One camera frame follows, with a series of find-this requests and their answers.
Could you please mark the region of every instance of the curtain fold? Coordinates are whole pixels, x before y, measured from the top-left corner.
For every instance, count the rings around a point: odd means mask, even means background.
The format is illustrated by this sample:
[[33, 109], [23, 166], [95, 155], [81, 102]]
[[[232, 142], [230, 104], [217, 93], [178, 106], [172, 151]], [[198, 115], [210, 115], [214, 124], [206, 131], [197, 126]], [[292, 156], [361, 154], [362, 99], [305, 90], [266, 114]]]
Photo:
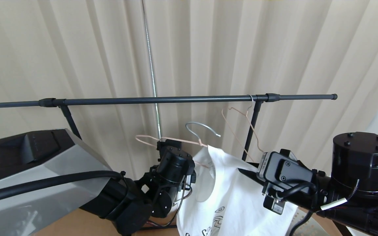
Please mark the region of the curtain fold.
[[[332, 138], [365, 130], [378, 110], [378, 1], [369, 0], [0, 1], [0, 102], [152, 97], [144, 10], [158, 96], [338, 94], [264, 103], [255, 130], [265, 151], [291, 149], [330, 171]], [[244, 146], [249, 124], [228, 108], [250, 105], [159, 104], [162, 134], [196, 140], [184, 124], [201, 122], [222, 135], [192, 125], [204, 143], [241, 157], [221, 111]], [[156, 163], [158, 152], [135, 140], [157, 136], [154, 105], [70, 109], [114, 170], [138, 178]], [[0, 109], [0, 138], [67, 127], [58, 108]]]

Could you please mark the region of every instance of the silver hanger hook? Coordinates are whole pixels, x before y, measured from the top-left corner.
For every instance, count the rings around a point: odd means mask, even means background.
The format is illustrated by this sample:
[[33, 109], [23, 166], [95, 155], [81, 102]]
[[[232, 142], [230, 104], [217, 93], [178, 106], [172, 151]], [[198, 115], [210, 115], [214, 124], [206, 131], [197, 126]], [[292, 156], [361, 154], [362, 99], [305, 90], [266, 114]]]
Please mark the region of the silver hanger hook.
[[193, 133], [198, 138], [198, 140], [200, 140], [201, 138], [188, 127], [189, 124], [197, 124], [197, 125], [203, 126], [203, 127], [207, 128], [208, 130], [211, 130], [211, 132], [214, 133], [216, 136], [221, 137], [221, 135], [219, 135], [218, 133], [216, 133], [215, 130], [213, 130], [211, 127], [209, 127], [209, 126], [207, 126], [205, 124], [202, 124], [202, 123], [199, 123], [199, 122], [194, 122], [194, 121], [187, 122], [186, 123], [186, 129], [189, 132]]
[[250, 95], [250, 94], [248, 94], [249, 96], [250, 96], [250, 98], [252, 99], [252, 104], [250, 105], [250, 107], [248, 107], [247, 108], [247, 110], [249, 110], [251, 107], [253, 107], [253, 103], [255, 103], [254, 101], [253, 101], [253, 96], [252, 95]]

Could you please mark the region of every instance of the clothes hanger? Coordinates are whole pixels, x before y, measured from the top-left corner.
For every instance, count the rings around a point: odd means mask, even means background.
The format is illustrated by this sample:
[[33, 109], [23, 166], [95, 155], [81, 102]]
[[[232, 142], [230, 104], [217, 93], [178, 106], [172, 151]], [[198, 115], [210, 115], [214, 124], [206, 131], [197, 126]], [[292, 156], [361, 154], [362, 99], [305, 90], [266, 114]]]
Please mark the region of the clothes hanger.
[[[253, 127], [252, 123], [251, 123], [250, 120], [249, 120], [249, 117], [247, 116], [247, 115], [249, 114], [249, 109], [253, 106], [253, 103], [254, 103], [252, 95], [249, 95], [249, 96], [250, 96], [250, 98], [252, 99], [252, 104], [247, 108], [246, 113], [243, 113], [243, 112], [239, 111], [238, 109], [235, 109], [234, 107], [230, 107], [228, 110], [233, 109], [233, 110], [237, 111], [238, 113], [242, 114], [244, 117], [246, 117], [247, 122], [249, 123], [250, 127], [251, 127], [252, 130], [253, 130], [253, 133], [255, 134], [255, 137], [256, 137], [256, 140], [257, 140], [257, 143], [258, 143], [258, 149], [259, 149], [259, 151], [261, 151], [262, 153], [264, 153], [264, 151], [259, 147], [259, 138], [258, 138], [258, 134], [256, 133], [255, 128]], [[241, 146], [241, 147], [243, 148], [243, 150], [246, 152], [247, 156], [250, 158], [250, 160], [251, 160], [252, 162], [255, 162], [255, 161], [253, 160], [253, 158], [249, 155], [249, 153], [246, 151], [246, 149], [243, 147], [242, 143], [241, 143], [240, 140], [237, 138], [236, 134], [234, 133], [233, 129], [231, 128], [230, 124], [228, 123], [227, 119], [225, 118], [225, 115], [224, 115], [224, 109], [221, 110], [221, 115], [222, 115], [222, 117], [224, 118], [225, 123], [227, 124], [227, 126], [228, 126], [228, 128], [230, 129], [231, 133], [233, 133], [234, 137], [236, 138], [237, 142], [240, 144], [240, 146]]]
[[[194, 121], [190, 121], [190, 122], [187, 122], [185, 127], [186, 129], [193, 133], [197, 138], [198, 138], [198, 142], [193, 142], [193, 141], [189, 141], [189, 140], [184, 140], [184, 139], [175, 139], [175, 138], [171, 138], [171, 137], [160, 137], [159, 139], [156, 138], [156, 137], [153, 137], [153, 136], [150, 136], [150, 135], [144, 135], [144, 134], [138, 134], [138, 135], [135, 135], [135, 139], [138, 141], [138, 142], [141, 142], [143, 144], [146, 144], [146, 145], [149, 145], [149, 146], [153, 146], [155, 148], [157, 148], [156, 145], [153, 145], [151, 143], [148, 143], [148, 142], [145, 142], [145, 141], [142, 141], [141, 139], [139, 139], [139, 137], [144, 137], [144, 138], [151, 138], [153, 140], [156, 140], [156, 141], [161, 141], [162, 139], [170, 139], [170, 140], [175, 140], [175, 141], [180, 141], [180, 142], [185, 142], [185, 143], [189, 143], [189, 144], [195, 144], [195, 145], [199, 145], [199, 146], [202, 146], [202, 147], [208, 147], [207, 145], [203, 144], [202, 141], [201, 141], [201, 138], [193, 131], [191, 130], [188, 125], [189, 124], [197, 124], [197, 125], [201, 125], [203, 127], [206, 127], [208, 130], [211, 130], [212, 133], [214, 133], [216, 136], [218, 137], [221, 137], [221, 135], [219, 135], [218, 133], [215, 132], [215, 130], [213, 130], [211, 127], [205, 125], [205, 124], [202, 124], [202, 123], [199, 123], [199, 122], [194, 122]], [[200, 164], [198, 162], [195, 161], [195, 163], [203, 166], [203, 167], [206, 167], [206, 168], [209, 168], [208, 166], [206, 165], [203, 165], [203, 164]]]

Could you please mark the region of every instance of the bolt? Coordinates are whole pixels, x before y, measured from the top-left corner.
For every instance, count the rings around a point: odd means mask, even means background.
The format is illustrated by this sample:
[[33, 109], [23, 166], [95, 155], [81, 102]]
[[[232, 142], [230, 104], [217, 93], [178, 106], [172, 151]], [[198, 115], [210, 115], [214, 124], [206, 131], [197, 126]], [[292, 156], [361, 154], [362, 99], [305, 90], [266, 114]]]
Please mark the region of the bolt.
[[322, 189], [322, 190], [321, 190], [321, 194], [322, 194], [323, 196], [327, 196], [328, 193], [327, 193], [326, 190]]

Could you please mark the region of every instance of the horizontal bar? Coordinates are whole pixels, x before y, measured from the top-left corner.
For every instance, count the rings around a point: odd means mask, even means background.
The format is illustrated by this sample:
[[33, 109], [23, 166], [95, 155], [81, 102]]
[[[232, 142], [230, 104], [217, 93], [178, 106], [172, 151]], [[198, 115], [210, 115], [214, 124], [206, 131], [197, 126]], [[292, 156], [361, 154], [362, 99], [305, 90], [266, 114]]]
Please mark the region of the horizontal bar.
[[[275, 102], [279, 100], [335, 100], [336, 94], [311, 95], [279, 95], [267, 93], [252, 95], [254, 101]], [[124, 97], [124, 98], [84, 98], [84, 99], [43, 99], [41, 101], [0, 103], [0, 108], [15, 107], [56, 107], [78, 105], [109, 105], [109, 104], [146, 104], [146, 103], [213, 103], [213, 102], [247, 102], [250, 95], [237, 96], [194, 96], [194, 97]]]

